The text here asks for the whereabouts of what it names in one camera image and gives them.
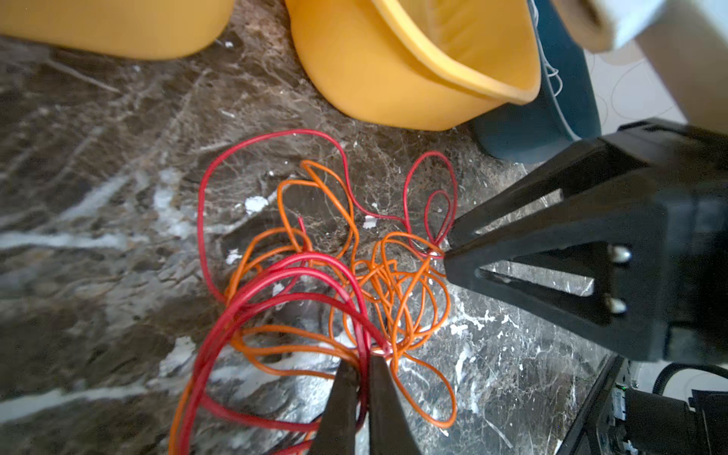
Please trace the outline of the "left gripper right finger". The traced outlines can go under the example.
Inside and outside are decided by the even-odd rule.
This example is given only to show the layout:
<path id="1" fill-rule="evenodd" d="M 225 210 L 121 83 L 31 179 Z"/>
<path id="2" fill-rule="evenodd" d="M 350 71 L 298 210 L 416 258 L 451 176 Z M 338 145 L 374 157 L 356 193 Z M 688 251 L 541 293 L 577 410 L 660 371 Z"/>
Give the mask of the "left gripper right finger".
<path id="1" fill-rule="evenodd" d="M 369 413 L 371 454 L 421 454 L 382 356 L 370 357 Z"/>

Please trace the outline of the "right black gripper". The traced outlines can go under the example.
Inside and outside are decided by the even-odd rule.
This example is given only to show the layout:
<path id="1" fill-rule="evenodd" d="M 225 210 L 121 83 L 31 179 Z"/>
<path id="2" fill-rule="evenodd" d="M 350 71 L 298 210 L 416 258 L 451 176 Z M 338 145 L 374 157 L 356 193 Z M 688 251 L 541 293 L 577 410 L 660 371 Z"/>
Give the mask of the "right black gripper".
<path id="1" fill-rule="evenodd" d="M 447 278 L 633 360 L 727 360 L 727 136 L 581 140 L 449 233 Z"/>

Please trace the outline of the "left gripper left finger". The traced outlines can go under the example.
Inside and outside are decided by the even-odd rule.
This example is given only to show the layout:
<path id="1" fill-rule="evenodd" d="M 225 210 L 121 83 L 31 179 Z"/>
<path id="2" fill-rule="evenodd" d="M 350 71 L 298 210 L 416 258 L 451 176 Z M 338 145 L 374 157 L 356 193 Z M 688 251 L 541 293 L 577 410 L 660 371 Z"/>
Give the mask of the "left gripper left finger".
<path id="1" fill-rule="evenodd" d="M 356 452 L 358 371 L 342 361 L 309 455 L 351 455 Z"/>

